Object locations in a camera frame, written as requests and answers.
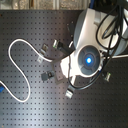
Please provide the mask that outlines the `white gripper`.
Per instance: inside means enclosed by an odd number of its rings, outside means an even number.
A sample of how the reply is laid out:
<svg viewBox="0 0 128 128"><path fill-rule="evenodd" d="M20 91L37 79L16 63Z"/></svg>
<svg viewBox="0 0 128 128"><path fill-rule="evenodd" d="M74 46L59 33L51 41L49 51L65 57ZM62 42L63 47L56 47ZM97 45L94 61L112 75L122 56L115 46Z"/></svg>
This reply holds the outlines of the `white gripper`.
<svg viewBox="0 0 128 128"><path fill-rule="evenodd" d="M73 76L73 65L72 65L70 56L67 56L64 59L62 59L60 66L61 66L62 73L65 77Z"/></svg>

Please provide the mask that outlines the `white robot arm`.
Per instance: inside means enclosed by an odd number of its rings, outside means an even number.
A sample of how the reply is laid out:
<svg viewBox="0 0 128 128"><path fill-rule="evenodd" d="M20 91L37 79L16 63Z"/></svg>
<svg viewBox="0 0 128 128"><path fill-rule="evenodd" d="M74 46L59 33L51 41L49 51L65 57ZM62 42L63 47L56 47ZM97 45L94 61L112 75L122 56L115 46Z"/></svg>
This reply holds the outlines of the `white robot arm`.
<svg viewBox="0 0 128 128"><path fill-rule="evenodd" d="M103 53L107 52L110 40L110 33L103 33L115 25L115 16L110 15L104 20L106 16L106 13L93 9L79 15L73 39L75 50L60 63L66 78L78 75L88 78L103 69Z"/></svg>

